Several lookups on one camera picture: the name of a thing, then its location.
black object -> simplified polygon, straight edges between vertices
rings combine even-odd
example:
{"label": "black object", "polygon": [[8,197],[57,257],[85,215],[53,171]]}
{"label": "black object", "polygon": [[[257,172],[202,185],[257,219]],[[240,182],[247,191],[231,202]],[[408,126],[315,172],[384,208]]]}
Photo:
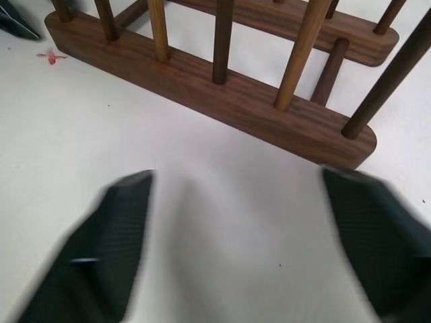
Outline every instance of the black object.
{"label": "black object", "polygon": [[42,39],[42,36],[8,0],[0,0],[0,28],[20,38]]}
{"label": "black object", "polygon": [[152,172],[128,176],[71,234],[19,323],[120,322],[141,257]]}
{"label": "black object", "polygon": [[376,313],[431,322],[431,232],[379,180],[325,167],[339,239]]}

white surface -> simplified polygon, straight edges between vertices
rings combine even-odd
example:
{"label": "white surface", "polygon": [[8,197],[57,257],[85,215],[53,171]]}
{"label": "white surface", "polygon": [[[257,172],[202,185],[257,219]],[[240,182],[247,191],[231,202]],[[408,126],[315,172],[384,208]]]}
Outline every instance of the white surface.
{"label": "white surface", "polygon": [[[131,1],[111,2],[118,13]],[[340,11],[377,21],[389,0],[340,2]],[[316,165],[76,59],[50,66],[36,54],[55,47],[42,25],[51,5],[14,3],[46,40],[0,32],[0,321],[100,188],[152,168],[145,275],[128,320],[375,322],[337,245]],[[390,59],[429,6],[407,2]],[[214,18],[171,3],[166,15],[170,44],[211,60]],[[146,20],[134,28],[151,36]],[[278,86],[291,49],[235,24],[229,67]],[[297,95],[310,97],[326,58],[313,50]],[[329,107],[351,115],[387,63],[345,61]],[[430,67],[428,53],[372,120],[378,146],[360,167],[392,182],[428,224]]]}

walnut wood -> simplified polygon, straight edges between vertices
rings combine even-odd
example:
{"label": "walnut wood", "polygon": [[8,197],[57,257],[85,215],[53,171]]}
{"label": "walnut wood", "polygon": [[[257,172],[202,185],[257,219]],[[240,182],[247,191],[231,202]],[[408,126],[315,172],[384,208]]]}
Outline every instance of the walnut wood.
{"label": "walnut wood", "polygon": [[121,28],[129,27],[148,10],[147,0],[136,0],[115,17],[115,24]]}
{"label": "walnut wood", "polygon": [[109,0],[94,0],[96,3],[97,11],[100,17],[106,40],[119,39],[119,31],[115,26],[114,16],[110,7]]}
{"label": "walnut wood", "polygon": [[[216,0],[170,0],[180,5],[214,15]],[[303,0],[235,0],[234,22],[268,32],[289,40],[296,40],[306,9]],[[331,52],[338,38],[350,41],[346,59],[368,66],[382,64],[399,40],[398,33],[389,29],[384,36],[372,30],[376,24],[336,11],[323,23],[314,47]]]}
{"label": "walnut wood", "polygon": [[147,0],[150,11],[151,29],[153,31],[156,56],[160,62],[169,59],[168,32],[166,30],[166,18],[164,16],[163,0]]}
{"label": "walnut wood", "polygon": [[312,46],[321,29],[325,15],[328,12],[331,0],[310,0],[302,20],[298,38],[289,58],[288,66],[284,72],[280,89],[277,93],[274,106],[286,111],[289,108],[296,86],[301,78],[302,71],[310,56]]}
{"label": "walnut wood", "polygon": [[410,35],[370,93],[342,130],[344,137],[357,138],[398,85],[431,47],[431,9]]}
{"label": "walnut wood", "polygon": [[378,35],[384,35],[387,33],[389,27],[393,23],[394,19],[397,17],[399,11],[404,6],[406,0],[392,0],[389,6],[387,7],[385,13],[382,18],[378,22],[376,28],[374,29],[374,33]]}
{"label": "walnut wood", "polygon": [[349,41],[345,38],[335,42],[310,101],[326,106],[348,48]]}
{"label": "walnut wood", "polygon": [[72,20],[72,14],[66,4],[66,0],[52,0],[52,2],[60,20],[62,22],[70,22]]}
{"label": "walnut wood", "polygon": [[288,113],[274,109],[277,89],[250,77],[229,71],[226,84],[216,85],[212,64],[186,52],[171,48],[160,63],[154,41],[128,30],[107,46],[98,19],[84,13],[68,24],[50,14],[45,24],[59,50],[312,162],[355,168],[376,146],[368,127],[345,139],[347,117],[301,98]]}
{"label": "walnut wood", "polygon": [[228,76],[234,0],[217,0],[217,14],[215,16],[213,82],[215,84],[225,84]]}
{"label": "walnut wood", "polygon": [[329,6],[328,12],[326,13],[325,19],[332,19],[334,16],[334,12],[337,9],[339,0],[332,0],[331,5]]}

